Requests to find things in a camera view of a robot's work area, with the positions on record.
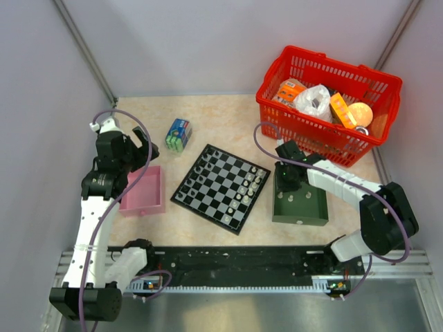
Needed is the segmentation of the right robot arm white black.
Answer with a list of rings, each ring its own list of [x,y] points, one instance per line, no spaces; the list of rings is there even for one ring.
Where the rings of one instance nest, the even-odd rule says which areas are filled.
[[[345,269],[349,260],[369,253],[388,254],[419,230],[417,219],[403,187],[359,178],[319,154],[306,156],[295,141],[280,139],[275,149],[278,176],[285,185],[295,181],[333,194],[359,212],[360,228],[330,244],[323,256],[325,269],[333,274]]]

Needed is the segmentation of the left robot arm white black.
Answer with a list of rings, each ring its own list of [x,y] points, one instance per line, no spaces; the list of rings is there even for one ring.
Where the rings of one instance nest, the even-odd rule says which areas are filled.
[[[113,322],[122,305],[123,291],[139,271],[152,273],[157,258],[147,250],[150,243],[135,240],[121,257],[106,267],[109,237],[124,194],[134,184],[128,176],[143,175],[152,159],[159,156],[146,130],[132,130],[141,142],[116,125],[100,126],[93,167],[81,182],[80,227],[73,256],[61,286],[53,287],[49,302],[66,318],[81,322]]]

